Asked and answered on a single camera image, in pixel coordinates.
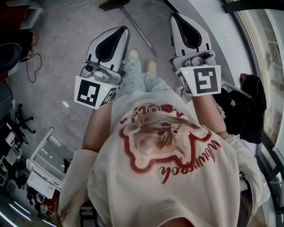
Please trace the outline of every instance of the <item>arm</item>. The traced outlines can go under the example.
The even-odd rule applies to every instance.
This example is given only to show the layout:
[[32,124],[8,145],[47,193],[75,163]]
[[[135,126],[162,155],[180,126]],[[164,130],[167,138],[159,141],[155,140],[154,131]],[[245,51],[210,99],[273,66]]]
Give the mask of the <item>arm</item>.
[[112,103],[93,110],[86,129],[82,149],[99,152],[110,135]]
[[199,124],[206,126],[223,139],[230,137],[211,95],[192,97],[192,101]]

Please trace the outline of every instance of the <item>white t-shirt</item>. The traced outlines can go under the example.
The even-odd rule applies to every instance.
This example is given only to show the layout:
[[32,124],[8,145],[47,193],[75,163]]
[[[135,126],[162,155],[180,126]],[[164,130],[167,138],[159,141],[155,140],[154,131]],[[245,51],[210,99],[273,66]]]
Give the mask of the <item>white t-shirt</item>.
[[[183,100],[171,91],[135,91],[113,103],[111,135],[99,154],[76,153],[59,211],[84,185],[82,176],[94,160],[87,193],[107,226],[157,227],[177,217],[196,227],[236,226],[239,171],[250,183],[253,213],[261,197],[260,171],[247,148],[193,122]],[[66,226],[75,225],[78,212],[79,205],[74,206]]]

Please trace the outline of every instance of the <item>black jacket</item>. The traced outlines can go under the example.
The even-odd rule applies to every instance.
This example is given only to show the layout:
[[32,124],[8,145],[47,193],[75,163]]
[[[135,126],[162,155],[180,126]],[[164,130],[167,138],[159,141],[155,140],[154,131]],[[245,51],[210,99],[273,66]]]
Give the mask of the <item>black jacket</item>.
[[[261,80],[255,75],[247,75],[241,89],[252,98],[234,90],[228,93],[223,88],[220,94],[213,96],[225,112],[224,121],[227,132],[234,135],[239,134],[241,139],[259,144],[264,129],[266,110],[266,99]],[[235,101],[235,106],[231,105],[232,100]]]

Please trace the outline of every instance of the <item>gray floor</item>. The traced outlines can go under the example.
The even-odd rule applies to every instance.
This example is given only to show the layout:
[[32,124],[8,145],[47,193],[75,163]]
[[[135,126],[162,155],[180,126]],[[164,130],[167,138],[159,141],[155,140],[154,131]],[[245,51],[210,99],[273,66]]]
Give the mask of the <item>gray floor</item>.
[[[23,104],[26,116],[34,116],[29,125],[36,134],[24,130],[29,142],[23,146],[24,157],[31,155],[51,127],[55,128],[53,137],[62,145],[63,151],[74,152],[80,148],[91,109],[73,101],[75,76],[81,71],[90,42],[107,29],[126,25],[130,29],[128,49],[138,50],[143,65],[148,59],[156,60],[158,76],[170,86],[177,81],[169,64],[169,59],[174,57],[169,9],[150,0],[133,0],[125,6],[156,50],[156,58],[120,9],[105,12],[98,8],[103,0],[91,0],[71,8],[45,5],[80,2],[83,0],[41,2],[44,11],[37,24],[40,40],[34,51],[42,56],[42,68],[37,72],[35,83],[29,82],[25,63],[21,63],[19,72],[8,80],[17,104]],[[33,70],[38,66],[37,56],[28,61],[31,80],[34,79]]]

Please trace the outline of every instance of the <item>pajama pants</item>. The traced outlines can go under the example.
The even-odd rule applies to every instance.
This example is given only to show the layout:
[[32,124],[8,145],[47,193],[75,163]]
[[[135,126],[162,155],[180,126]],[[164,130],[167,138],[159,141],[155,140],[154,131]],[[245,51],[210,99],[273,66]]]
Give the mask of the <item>pajama pants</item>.
[[142,73],[141,62],[139,60],[134,58],[128,59],[124,66],[124,71],[126,72],[126,77],[120,86],[120,90],[116,98],[135,90],[142,92],[172,91],[172,89],[161,78],[147,73]]

